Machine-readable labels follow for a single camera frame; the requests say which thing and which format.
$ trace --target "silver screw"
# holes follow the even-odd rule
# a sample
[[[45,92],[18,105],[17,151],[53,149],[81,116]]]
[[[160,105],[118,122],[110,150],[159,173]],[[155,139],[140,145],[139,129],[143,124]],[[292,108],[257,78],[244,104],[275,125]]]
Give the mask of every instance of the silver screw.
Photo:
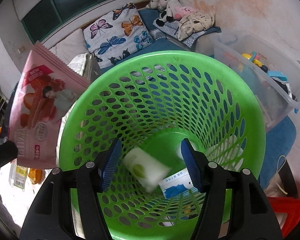
[[[248,169],[243,169],[242,170],[243,174],[249,175],[251,172]]]
[[[209,162],[209,163],[208,163],[208,166],[209,166],[210,168],[213,168],[213,169],[215,169],[216,167],[218,167],[218,165],[217,165],[215,162]]]
[[[60,172],[60,169],[59,168],[54,168],[52,170],[52,174],[58,174]]]
[[[94,167],[94,162],[87,162],[86,167],[87,168],[93,168]]]

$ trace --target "transparent plastic bin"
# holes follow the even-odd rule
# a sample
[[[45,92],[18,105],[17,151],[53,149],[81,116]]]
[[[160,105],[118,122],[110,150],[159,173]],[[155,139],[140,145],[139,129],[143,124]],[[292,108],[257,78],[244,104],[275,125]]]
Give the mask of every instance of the transparent plastic bin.
[[[265,40],[249,32],[237,31],[211,35],[214,57],[234,70],[255,94],[263,111],[266,131],[276,126],[293,109],[300,109],[300,67]],[[241,54],[258,53],[260,62],[269,70],[280,71],[288,78],[293,100],[258,66]]]

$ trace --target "pink snack bag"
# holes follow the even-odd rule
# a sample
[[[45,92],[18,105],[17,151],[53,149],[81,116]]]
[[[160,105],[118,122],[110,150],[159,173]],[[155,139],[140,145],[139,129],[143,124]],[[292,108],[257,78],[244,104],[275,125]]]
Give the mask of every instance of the pink snack bag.
[[[90,85],[37,42],[30,51],[13,100],[9,140],[18,147],[18,165],[56,166],[59,120]]]

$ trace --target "beige cloth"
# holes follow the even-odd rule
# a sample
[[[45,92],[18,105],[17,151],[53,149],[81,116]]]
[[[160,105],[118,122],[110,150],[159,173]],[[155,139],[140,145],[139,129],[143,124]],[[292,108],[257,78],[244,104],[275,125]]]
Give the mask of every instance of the beige cloth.
[[[214,15],[199,11],[192,12],[189,16],[184,16],[178,23],[179,30],[177,38],[182,41],[192,33],[208,30],[214,24]]]

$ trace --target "butterfly print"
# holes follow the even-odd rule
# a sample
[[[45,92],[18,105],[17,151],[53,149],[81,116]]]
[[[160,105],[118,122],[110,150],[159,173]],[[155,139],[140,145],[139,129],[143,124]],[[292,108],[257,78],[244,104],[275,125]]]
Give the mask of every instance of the butterfly print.
[[[124,10],[134,9],[134,8],[135,8],[135,5],[131,2],[131,3],[127,3],[126,5],[114,10],[112,20],[118,19]]]
[[[87,46],[87,49],[91,47],[91,46],[87,43],[87,41],[86,41],[86,46]]]
[[[138,15],[134,15],[130,22],[122,22],[121,27],[124,28],[124,34],[129,36],[132,32],[134,26],[142,26],[143,22],[141,21]]]
[[[107,39],[108,42],[101,43],[100,50],[98,51],[99,55],[106,53],[108,49],[113,47],[114,45],[122,44],[126,41],[125,38],[118,38],[117,36],[113,36],[110,40]]]
[[[102,62],[103,59],[99,58],[96,54],[94,54],[94,58],[97,62]]]
[[[98,21],[98,23],[94,23],[91,27],[90,27],[90,30],[91,30],[91,39],[93,39],[98,31],[102,30],[102,29],[110,29],[112,28],[113,26],[109,23],[106,23],[106,20],[105,19],[101,19],[100,21]]]
[[[143,49],[143,44],[146,43],[154,43],[154,40],[152,39],[152,37],[149,35],[149,33],[147,31],[143,31],[141,37],[139,37],[138,35],[134,37],[134,42],[137,43],[136,47],[137,50],[141,50]]]
[[[108,59],[111,61],[111,63],[112,63],[113,65],[115,65],[115,64],[117,64],[119,61],[123,60],[124,58],[126,58],[126,57],[128,57],[128,56],[130,56],[130,52],[128,51],[128,49],[126,49],[126,50],[124,50],[124,51],[122,52],[122,57],[119,56],[119,59],[117,59],[116,57],[111,57],[111,58],[108,58]]]

